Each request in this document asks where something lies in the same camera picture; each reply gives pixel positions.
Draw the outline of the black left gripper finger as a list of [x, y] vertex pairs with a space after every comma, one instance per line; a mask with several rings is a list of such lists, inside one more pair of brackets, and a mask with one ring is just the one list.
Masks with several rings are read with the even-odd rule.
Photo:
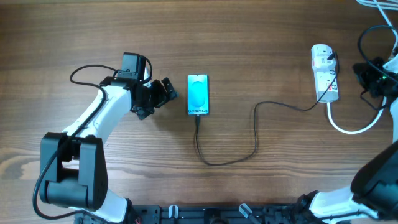
[[155, 108], [160, 108], [169, 101], [167, 91], [159, 80], [151, 83], [151, 101]]
[[168, 100], [173, 100], [178, 97], [178, 93], [175, 91], [175, 88], [167, 77], [162, 80], [162, 84], [164, 85], [164, 88], [166, 90]]

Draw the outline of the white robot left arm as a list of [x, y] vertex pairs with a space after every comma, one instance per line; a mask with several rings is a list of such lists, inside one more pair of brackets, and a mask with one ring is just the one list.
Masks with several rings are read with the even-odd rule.
[[152, 72], [147, 57], [125, 52], [121, 68], [94, 86], [98, 95], [85, 112], [62, 132], [42, 138], [40, 174], [32, 195], [39, 217], [142, 223], [132, 202], [108, 187], [104, 144], [128, 112], [143, 120], [178, 96], [168, 78], [154, 80]]

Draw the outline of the smartphone with teal screen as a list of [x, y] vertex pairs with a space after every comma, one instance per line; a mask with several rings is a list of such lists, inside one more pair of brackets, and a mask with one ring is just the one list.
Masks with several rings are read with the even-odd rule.
[[208, 115], [210, 113], [207, 74], [188, 75], [187, 113], [188, 115]]

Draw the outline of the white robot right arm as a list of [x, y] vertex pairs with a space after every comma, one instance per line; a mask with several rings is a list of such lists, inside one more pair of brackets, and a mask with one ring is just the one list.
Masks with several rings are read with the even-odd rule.
[[301, 196], [291, 211], [292, 223], [397, 219], [397, 67], [376, 57], [354, 64], [353, 70], [366, 92], [386, 97], [393, 121], [392, 144], [360, 168], [349, 187]]

